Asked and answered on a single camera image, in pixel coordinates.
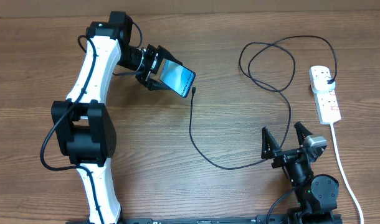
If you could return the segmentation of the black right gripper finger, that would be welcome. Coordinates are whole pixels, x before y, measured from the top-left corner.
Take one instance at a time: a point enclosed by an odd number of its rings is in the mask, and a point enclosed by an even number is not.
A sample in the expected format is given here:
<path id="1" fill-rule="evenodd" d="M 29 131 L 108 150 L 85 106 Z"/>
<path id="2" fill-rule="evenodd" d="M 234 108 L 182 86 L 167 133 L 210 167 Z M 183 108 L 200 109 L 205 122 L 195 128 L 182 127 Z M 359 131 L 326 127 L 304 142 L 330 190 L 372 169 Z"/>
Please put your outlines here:
<path id="1" fill-rule="evenodd" d="M 282 149 L 267 127 L 262 128 L 262 159 L 273 159 Z"/>
<path id="2" fill-rule="evenodd" d="M 297 133 L 299 145 L 300 146 L 309 146 L 307 137 L 311 136 L 312 132 L 307 130 L 307 128 L 304 127 L 304 125 L 302 125 L 300 121 L 298 121 L 294 124 L 294 128 L 295 128 L 295 131 Z"/>

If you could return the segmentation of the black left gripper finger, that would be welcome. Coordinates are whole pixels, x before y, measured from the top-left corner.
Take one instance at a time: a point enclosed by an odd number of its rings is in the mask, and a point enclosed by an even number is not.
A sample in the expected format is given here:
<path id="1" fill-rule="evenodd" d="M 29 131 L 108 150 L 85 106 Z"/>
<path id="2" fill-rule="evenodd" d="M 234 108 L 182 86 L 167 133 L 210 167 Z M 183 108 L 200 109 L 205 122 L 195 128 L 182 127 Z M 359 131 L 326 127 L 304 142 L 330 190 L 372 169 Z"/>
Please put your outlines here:
<path id="1" fill-rule="evenodd" d="M 152 78 L 149 78 L 146 81 L 146 87 L 150 91 L 155 91 L 155 90 L 170 90 L 170 87 L 168 87 L 166 84 L 158 82 Z"/>
<path id="2" fill-rule="evenodd" d="M 166 60 L 170 60 L 172 62 L 175 62 L 179 65 L 182 65 L 183 63 L 181 61 L 179 61 L 178 59 L 176 59 L 170 51 L 168 51 L 167 49 L 165 49 L 164 47 L 162 47 L 161 45 L 158 46 L 157 48 L 157 52 L 158 52 L 158 63 L 161 64 L 163 59 L 166 59 Z"/>

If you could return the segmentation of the blue Galaxy S24+ smartphone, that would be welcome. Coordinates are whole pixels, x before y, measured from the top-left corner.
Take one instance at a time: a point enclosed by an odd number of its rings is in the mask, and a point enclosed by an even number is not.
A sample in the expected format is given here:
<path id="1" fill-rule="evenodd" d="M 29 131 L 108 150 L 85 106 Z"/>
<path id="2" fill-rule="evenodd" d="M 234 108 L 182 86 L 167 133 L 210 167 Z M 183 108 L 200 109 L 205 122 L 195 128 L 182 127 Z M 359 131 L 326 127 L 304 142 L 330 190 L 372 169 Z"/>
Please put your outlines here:
<path id="1" fill-rule="evenodd" d="M 182 98 L 186 98 L 195 80 L 196 73 L 168 59 L 163 59 L 159 80 Z"/>

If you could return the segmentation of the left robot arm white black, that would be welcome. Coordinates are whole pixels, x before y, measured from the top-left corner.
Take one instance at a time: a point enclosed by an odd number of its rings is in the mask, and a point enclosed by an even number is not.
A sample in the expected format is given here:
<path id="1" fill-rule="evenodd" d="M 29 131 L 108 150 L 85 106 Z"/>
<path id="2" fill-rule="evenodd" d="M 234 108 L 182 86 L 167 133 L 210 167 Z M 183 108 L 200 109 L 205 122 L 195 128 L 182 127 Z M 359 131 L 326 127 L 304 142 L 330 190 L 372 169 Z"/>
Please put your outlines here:
<path id="1" fill-rule="evenodd" d="M 150 91 L 171 90 L 187 97 L 195 74 L 187 70 L 162 46 L 132 46 L 131 32 L 136 26 L 125 12 L 113 11 L 106 22 L 92 22 L 81 35 L 85 59 L 77 81 L 64 101 L 51 107 L 53 127 L 40 150 L 55 134 L 60 151 L 82 178 L 90 208 L 86 223 L 124 223 L 122 207 L 112 178 L 112 157 L 116 149 L 116 130 L 106 106 L 107 93 L 115 68 L 121 66 Z"/>

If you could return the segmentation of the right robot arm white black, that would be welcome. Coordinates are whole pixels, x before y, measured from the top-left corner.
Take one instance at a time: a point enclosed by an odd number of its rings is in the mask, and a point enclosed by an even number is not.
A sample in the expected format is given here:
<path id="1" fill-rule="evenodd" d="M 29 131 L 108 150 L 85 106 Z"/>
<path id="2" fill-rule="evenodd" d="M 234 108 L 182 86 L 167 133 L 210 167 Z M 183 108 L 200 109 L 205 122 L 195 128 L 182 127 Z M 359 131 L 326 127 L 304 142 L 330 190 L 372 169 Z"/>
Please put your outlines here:
<path id="1" fill-rule="evenodd" d="M 257 215 L 257 223 L 341 223 L 337 209 L 339 182 L 326 174 L 315 175 L 311 163 L 324 153 L 327 141 L 323 136 L 312 134 L 301 122 L 294 124 L 299 147 L 282 150 L 270 131 L 262 128 L 261 158 L 273 160 L 274 169 L 281 168 L 291 182 L 292 188 L 277 199 L 266 215 Z M 276 205 L 294 193 L 298 206 L 287 213 L 274 215 Z"/>

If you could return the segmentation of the white charger plug adapter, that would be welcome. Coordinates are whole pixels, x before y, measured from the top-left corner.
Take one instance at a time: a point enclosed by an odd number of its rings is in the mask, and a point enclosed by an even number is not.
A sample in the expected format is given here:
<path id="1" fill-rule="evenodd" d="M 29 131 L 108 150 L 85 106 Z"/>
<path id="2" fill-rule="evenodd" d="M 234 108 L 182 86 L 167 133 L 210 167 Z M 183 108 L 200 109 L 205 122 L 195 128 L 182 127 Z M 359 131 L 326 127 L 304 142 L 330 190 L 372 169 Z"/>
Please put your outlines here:
<path id="1" fill-rule="evenodd" d="M 336 88 L 335 81 L 331 77 L 316 77 L 311 78 L 311 89 L 313 93 L 325 93 Z"/>

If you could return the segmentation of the white power strip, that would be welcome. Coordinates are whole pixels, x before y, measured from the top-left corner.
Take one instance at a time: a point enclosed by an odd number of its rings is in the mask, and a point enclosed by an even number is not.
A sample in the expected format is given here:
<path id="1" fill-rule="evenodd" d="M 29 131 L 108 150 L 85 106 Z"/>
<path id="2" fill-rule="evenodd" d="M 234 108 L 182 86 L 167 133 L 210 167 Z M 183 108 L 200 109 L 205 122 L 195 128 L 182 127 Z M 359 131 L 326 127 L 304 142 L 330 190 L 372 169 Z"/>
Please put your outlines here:
<path id="1" fill-rule="evenodd" d="M 312 76 L 331 77 L 329 68 L 315 65 L 309 69 L 310 82 Z M 325 93 L 313 93 L 320 124 L 334 124 L 341 119 L 335 90 Z"/>

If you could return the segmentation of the brown cardboard panel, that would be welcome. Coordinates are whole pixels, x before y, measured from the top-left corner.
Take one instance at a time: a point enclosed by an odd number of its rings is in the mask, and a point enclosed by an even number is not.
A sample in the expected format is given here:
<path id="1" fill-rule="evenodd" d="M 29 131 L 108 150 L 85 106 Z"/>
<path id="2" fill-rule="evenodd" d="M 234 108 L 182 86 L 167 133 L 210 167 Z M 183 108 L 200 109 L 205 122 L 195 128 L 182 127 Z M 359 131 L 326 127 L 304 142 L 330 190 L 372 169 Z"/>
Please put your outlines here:
<path id="1" fill-rule="evenodd" d="M 380 0 L 0 0 L 0 18 L 370 10 Z"/>

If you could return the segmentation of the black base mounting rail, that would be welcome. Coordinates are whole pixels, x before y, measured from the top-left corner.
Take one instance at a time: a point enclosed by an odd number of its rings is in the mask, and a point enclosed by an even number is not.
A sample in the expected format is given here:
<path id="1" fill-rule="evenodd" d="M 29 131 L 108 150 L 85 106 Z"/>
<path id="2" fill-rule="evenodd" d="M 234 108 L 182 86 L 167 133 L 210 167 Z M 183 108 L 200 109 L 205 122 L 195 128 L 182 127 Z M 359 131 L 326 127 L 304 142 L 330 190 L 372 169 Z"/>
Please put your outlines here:
<path id="1" fill-rule="evenodd" d="M 343 223 L 340 215 L 334 215 L 333 219 L 306 219 L 302 223 Z M 266 215 L 257 215 L 254 218 L 204 218 L 204 219 L 165 219 L 153 220 L 151 218 L 120 218 L 118 223 L 122 224 L 265 224 Z M 271 215 L 269 217 L 269 224 L 284 224 L 284 223 L 297 223 L 290 221 L 286 215 Z"/>

